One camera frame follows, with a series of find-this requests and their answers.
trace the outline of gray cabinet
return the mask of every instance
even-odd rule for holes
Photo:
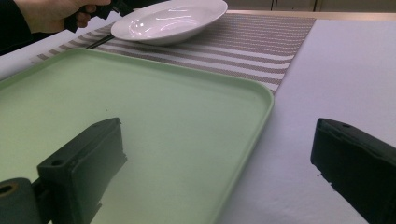
[[[272,0],[224,0],[230,10],[271,10]]]
[[[225,0],[230,10],[396,12],[396,0]]]
[[[318,11],[396,12],[396,0],[321,0]]]

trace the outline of screw hole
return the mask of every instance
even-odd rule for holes
[[[12,186],[10,185],[5,185],[0,188],[0,195],[2,194],[7,194],[8,192],[12,191]]]
[[[59,165],[62,165],[64,163],[64,161],[62,161],[62,160],[57,160],[57,161],[53,161],[52,163],[51,163],[51,165],[53,165],[53,166],[59,166]]]

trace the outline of light green tray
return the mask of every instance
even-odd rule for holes
[[[92,223],[215,223],[272,110],[259,83],[74,49],[0,82],[0,180],[119,117],[127,163]]]

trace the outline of striped placemat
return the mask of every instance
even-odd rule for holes
[[[157,47],[112,39],[96,49],[249,78],[273,93],[315,19],[227,13],[197,36],[174,46]],[[84,48],[110,34],[111,25],[37,55],[43,61],[72,48]]]

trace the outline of white table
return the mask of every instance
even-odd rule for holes
[[[94,19],[75,35],[62,32],[0,57],[0,78],[117,18]],[[395,36],[396,21],[386,19],[316,21],[276,92],[273,114],[220,223],[366,223],[309,158],[318,118],[349,123],[396,146]]]

